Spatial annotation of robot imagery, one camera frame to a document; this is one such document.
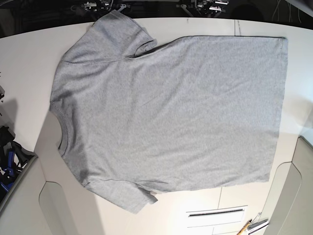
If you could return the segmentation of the grey T-shirt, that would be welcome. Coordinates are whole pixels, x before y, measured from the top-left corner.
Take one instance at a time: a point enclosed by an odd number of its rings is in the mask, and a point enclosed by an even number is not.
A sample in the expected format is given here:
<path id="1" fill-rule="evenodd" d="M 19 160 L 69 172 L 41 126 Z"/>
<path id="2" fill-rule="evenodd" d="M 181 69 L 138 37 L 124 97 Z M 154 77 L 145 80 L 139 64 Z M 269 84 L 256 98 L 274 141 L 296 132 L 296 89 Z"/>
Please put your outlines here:
<path id="1" fill-rule="evenodd" d="M 137 213 L 155 193 L 266 182 L 288 40 L 187 36 L 158 46 L 112 11 L 63 55 L 50 110 L 87 190 Z"/>

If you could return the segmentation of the blue and black equipment pile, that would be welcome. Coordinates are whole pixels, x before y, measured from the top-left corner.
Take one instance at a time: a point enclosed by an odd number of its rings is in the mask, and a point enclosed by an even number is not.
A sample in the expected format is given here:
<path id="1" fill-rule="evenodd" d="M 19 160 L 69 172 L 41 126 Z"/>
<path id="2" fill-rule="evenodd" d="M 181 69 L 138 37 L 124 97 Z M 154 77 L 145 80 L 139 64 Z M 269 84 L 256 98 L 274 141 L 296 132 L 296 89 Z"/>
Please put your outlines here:
<path id="1" fill-rule="evenodd" d="M 36 155 L 15 141 L 8 126 L 0 127 L 0 200 L 2 201 L 25 166 Z"/>

